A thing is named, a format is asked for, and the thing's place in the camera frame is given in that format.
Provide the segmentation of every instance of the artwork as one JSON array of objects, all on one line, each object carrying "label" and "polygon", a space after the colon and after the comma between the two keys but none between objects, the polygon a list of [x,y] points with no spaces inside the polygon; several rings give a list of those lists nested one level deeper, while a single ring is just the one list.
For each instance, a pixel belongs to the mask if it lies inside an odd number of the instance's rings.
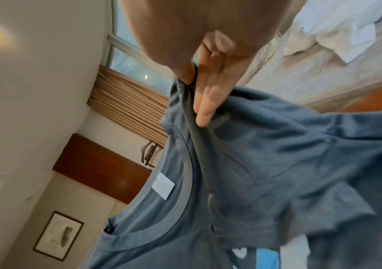
[{"label": "artwork", "polygon": [[33,250],[63,261],[82,226],[83,222],[54,211]]}]

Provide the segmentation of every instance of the gray t-shirt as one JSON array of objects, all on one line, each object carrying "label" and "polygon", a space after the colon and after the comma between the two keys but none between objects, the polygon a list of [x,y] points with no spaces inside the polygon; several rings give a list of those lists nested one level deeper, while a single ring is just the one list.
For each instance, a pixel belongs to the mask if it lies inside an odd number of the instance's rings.
[{"label": "gray t-shirt", "polygon": [[[374,168],[382,177],[382,112],[319,115],[237,87],[199,128],[193,95],[194,86],[172,87],[164,155],[82,269],[254,269],[256,249],[300,234],[310,239],[310,269],[359,268],[330,252],[341,244],[352,253],[337,229],[378,218],[355,180]],[[160,173],[175,184],[166,200],[152,189]]]}]

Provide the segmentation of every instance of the curtain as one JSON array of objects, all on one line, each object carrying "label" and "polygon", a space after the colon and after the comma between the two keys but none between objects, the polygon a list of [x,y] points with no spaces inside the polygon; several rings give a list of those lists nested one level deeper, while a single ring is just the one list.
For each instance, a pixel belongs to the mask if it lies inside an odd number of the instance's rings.
[{"label": "curtain", "polygon": [[126,129],[165,145],[159,121],[168,97],[112,69],[100,66],[88,105]]}]

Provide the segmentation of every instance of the window frame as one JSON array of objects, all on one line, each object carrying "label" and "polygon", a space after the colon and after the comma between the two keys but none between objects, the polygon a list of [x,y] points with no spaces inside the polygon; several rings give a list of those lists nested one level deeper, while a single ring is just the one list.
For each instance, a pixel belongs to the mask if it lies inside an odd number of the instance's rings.
[{"label": "window frame", "polygon": [[114,33],[114,19],[113,19],[113,2],[119,0],[105,0],[106,5],[106,22],[105,22],[105,44],[101,64],[108,66],[111,62],[111,50],[115,47],[122,52],[128,54],[147,68],[158,72],[160,75],[167,79],[173,79],[173,73],[167,66],[162,66],[150,58],[145,56],[141,50],[134,45],[130,44],[126,40],[118,37]]}]

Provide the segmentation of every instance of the framed picture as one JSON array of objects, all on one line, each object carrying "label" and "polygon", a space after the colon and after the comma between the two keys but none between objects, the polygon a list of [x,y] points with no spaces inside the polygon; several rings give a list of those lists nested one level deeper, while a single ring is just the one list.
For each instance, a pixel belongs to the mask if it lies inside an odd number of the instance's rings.
[{"label": "framed picture", "polygon": [[33,250],[63,261],[82,226],[83,222],[54,211]]}]

